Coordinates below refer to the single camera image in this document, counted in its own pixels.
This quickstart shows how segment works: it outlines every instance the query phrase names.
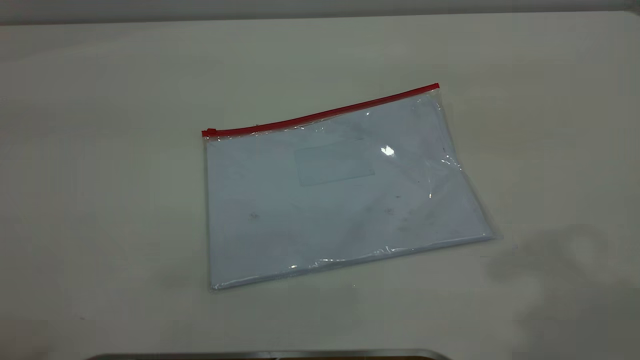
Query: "table surface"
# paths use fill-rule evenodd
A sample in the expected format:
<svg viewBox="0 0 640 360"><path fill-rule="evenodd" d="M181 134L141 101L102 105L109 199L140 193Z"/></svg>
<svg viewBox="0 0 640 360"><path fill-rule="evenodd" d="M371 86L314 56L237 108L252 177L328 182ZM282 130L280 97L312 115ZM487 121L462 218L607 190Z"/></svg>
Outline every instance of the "table surface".
<svg viewBox="0 0 640 360"><path fill-rule="evenodd" d="M0 55L2 359L637 356L637 15L3 27ZM209 291L200 130L434 82L502 239Z"/></svg>

